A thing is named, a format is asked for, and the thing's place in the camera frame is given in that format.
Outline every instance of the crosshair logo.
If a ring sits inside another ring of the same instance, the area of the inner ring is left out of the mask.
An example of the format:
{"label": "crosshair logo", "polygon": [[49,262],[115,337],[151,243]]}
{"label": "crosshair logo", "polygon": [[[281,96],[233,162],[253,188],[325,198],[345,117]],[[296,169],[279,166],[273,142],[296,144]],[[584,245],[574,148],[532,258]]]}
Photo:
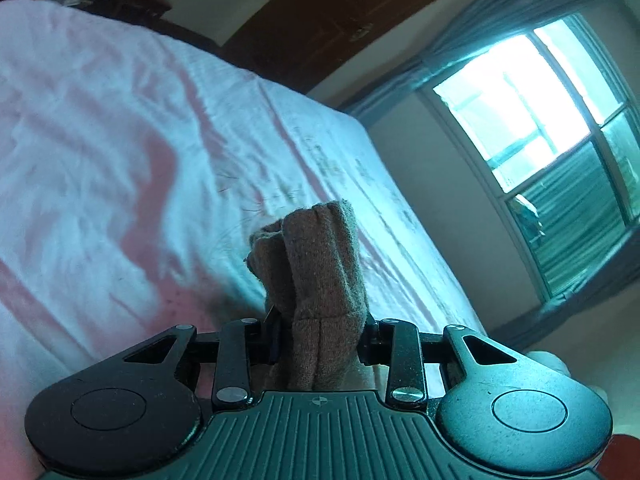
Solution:
{"label": "crosshair logo", "polygon": [[311,399],[311,402],[316,406],[324,406],[329,402],[329,399],[327,399],[326,397],[314,397],[313,399]]}

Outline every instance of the window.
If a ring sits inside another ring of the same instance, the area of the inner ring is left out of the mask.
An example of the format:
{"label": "window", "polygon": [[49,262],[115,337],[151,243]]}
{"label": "window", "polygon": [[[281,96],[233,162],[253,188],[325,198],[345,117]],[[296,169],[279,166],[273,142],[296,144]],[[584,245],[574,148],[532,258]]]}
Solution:
{"label": "window", "polygon": [[581,17],[496,44],[434,90],[549,294],[580,280],[637,221],[638,110]]}

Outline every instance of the bed sheet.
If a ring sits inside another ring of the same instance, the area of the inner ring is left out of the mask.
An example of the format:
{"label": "bed sheet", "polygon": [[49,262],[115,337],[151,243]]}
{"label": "bed sheet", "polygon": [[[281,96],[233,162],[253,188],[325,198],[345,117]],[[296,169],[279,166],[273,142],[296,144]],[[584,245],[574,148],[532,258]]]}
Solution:
{"label": "bed sheet", "polygon": [[335,198],[376,318],[482,330],[356,120],[141,27],[0,4],[0,478],[40,473],[22,419],[49,384],[263,316],[249,234]]}

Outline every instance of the mattress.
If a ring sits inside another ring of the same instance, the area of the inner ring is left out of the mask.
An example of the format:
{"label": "mattress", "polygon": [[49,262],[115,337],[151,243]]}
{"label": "mattress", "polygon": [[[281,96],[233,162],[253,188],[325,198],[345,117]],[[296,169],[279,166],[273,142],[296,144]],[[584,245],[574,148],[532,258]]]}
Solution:
{"label": "mattress", "polygon": [[42,471],[41,389],[173,324],[264,316],[249,235],[335,198],[373,316],[482,330],[356,120],[145,28],[0,4],[0,478]]}

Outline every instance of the triangular cutout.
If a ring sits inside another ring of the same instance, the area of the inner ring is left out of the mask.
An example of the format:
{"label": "triangular cutout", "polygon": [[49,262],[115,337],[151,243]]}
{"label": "triangular cutout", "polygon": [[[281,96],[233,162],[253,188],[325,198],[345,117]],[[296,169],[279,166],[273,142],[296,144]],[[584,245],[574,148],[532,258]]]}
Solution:
{"label": "triangular cutout", "polygon": [[517,361],[515,357],[505,354],[476,336],[467,335],[464,337],[464,341],[479,365],[505,365]]}
{"label": "triangular cutout", "polygon": [[172,346],[175,343],[175,336],[163,337],[161,340],[138,350],[137,352],[125,357],[127,363],[146,363],[149,365],[159,365],[164,358],[167,357]]}

